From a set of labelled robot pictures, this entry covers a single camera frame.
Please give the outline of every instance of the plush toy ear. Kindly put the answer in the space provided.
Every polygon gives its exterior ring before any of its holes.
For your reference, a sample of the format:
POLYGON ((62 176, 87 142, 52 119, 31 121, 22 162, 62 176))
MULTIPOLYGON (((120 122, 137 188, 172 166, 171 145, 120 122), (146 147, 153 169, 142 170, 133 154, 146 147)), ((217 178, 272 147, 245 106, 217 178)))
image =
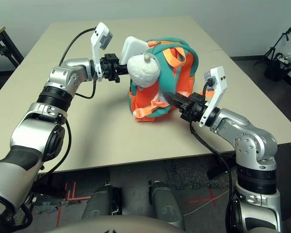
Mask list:
POLYGON ((160 64, 151 53, 135 55, 129 58, 127 70, 131 80, 137 86, 143 88, 152 86, 161 73, 160 64))

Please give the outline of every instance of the black stand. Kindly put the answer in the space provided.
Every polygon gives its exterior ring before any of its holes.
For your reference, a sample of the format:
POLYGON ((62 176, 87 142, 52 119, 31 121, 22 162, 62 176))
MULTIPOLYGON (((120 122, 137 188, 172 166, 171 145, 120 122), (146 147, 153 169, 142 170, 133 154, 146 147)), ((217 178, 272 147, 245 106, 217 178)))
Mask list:
POLYGON ((4 43, 4 45, 0 43, 0 55, 6 56, 15 67, 18 67, 18 65, 24 60, 24 57, 21 55, 5 30, 0 33, 0 41, 4 43))
POLYGON ((48 176, 47 184, 44 184, 43 182, 37 183, 32 186, 31 192, 64 199, 66 197, 65 189, 52 186, 52 180, 53 174, 50 174, 48 176))
POLYGON ((271 57, 271 61, 273 60, 273 58, 274 58, 274 53, 275 53, 275 47, 276 47, 276 45, 278 44, 278 42, 281 40, 281 38, 283 37, 283 36, 286 36, 286 40, 287 41, 289 41, 289 37, 288 37, 288 34, 290 34, 291 33, 291 28, 289 28, 285 33, 282 33, 281 34, 281 37, 277 40, 277 42, 274 44, 274 46, 273 47, 270 47, 270 49, 261 57, 261 59, 260 60, 258 60, 254 65, 256 65, 256 64, 258 64, 258 63, 260 63, 260 62, 268 62, 269 61, 269 59, 268 59, 268 56, 270 55, 270 54, 272 54, 272 57, 271 57))
MULTIPOLYGON (((207 171, 207 177, 209 180, 216 179, 219 176, 222 176, 225 173, 227 173, 225 164, 222 163, 222 161, 217 156, 214 156, 214 159, 217 164, 214 168, 207 171)), ((237 165, 236 158, 223 157, 223 159, 225 160, 225 162, 227 163, 230 169, 237 165)))

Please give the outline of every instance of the baseboard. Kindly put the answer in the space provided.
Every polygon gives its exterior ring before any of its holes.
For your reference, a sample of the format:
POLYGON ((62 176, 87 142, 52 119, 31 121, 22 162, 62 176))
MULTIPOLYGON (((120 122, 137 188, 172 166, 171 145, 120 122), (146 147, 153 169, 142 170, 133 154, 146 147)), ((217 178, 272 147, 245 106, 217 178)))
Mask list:
POLYGON ((11 76, 14 70, 0 71, 0 76, 11 76))
POLYGON ((263 57, 263 55, 255 55, 255 56, 234 56, 230 57, 233 61, 256 61, 263 57))

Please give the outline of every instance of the floor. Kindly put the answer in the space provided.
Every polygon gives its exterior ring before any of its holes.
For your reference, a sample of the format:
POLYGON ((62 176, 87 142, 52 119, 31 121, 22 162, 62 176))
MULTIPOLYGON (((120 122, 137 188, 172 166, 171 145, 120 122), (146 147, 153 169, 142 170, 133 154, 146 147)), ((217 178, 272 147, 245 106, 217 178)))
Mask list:
MULTIPOLYGON (((291 121, 291 87, 284 81, 273 82, 263 76, 264 64, 237 61, 256 85, 291 121)), ((277 188, 281 192, 283 220, 291 216, 291 145, 280 145, 276 155, 277 188)), ((213 168, 213 158, 202 156, 175 160, 138 163, 123 166, 56 173, 52 185, 66 188, 63 199, 38 195, 33 207, 33 223, 23 232, 45 232, 81 218, 87 199, 104 183, 123 188, 123 214, 153 217, 148 200, 149 181, 169 183, 183 214, 200 207, 184 217, 189 233, 223 232, 227 194, 227 176, 209 181, 206 171, 213 168)))

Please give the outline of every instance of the tripod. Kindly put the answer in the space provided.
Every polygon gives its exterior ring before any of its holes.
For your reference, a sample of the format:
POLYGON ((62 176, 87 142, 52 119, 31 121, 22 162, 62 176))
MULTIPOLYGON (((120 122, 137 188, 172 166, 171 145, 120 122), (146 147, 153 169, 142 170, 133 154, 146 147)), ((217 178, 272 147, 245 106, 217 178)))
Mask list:
POLYGON ((277 40, 277 42, 275 43, 275 45, 273 46, 273 47, 270 47, 270 49, 260 58, 260 60, 258 60, 254 65, 256 65, 256 64, 258 64, 258 63, 260 63, 260 62, 265 62, 265 61, 268 61, 268 56, 270 55, 270 54, 272 54, 272 57, 271 57, 271 61, 273 60, 273 58, 274 58, 274 53, 275 53, 275 47, 276 47, 276 45, 278 44, 278 42, 281 40, 281 38, 283 37, 283 36, 286 36, 286 40, 287 41, 289 41, 289 37, 288 37, 288 34, 290 34, 291 33, 291 28, 289 28, 285 33, 282 33, 281 34, 281 37, 277 40))

